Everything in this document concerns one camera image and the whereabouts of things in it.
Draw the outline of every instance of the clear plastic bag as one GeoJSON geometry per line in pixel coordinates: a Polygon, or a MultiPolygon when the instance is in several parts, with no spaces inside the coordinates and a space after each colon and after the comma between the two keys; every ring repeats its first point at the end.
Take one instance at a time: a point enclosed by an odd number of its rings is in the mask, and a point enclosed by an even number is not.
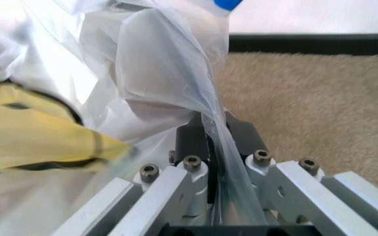
{"type": "MultiPolygon", "coordinates": [[[[0,72],[59,97],[76,109],[86,127],[133,145],[129,157],[95,176],[91,189],[100,188],[113,176],[131,179],[147,161],[165,167],[176,128],[191,118],[192,111],[200,111],[226,169],[219,179],[211,223],[265,223],[225,126],[214,81],[227,54],[229,12],[204,0],[118,0],[108,5],[86,1],[82,8],[62,2],[21,1],[27,17],[15,29],[0,30],[0,35],[14,42],[3,50],[15,52],[5,65],[15,66],[2,66],[0,72]]],[[[65,188],[50,187],[56,193],[65,188]]],[[[76,192],[80,199],[92,193],[76,192]]],[[[14,211],[22,214],[35,211],[33,207],[28,204],[14,211]]],[[[13,214],[11,208],[6,210],[13,214]]],[[[60,212],[71,211],[46,210],[58,217],[52,226],[68,217],[69,213],[60,212]]]]}

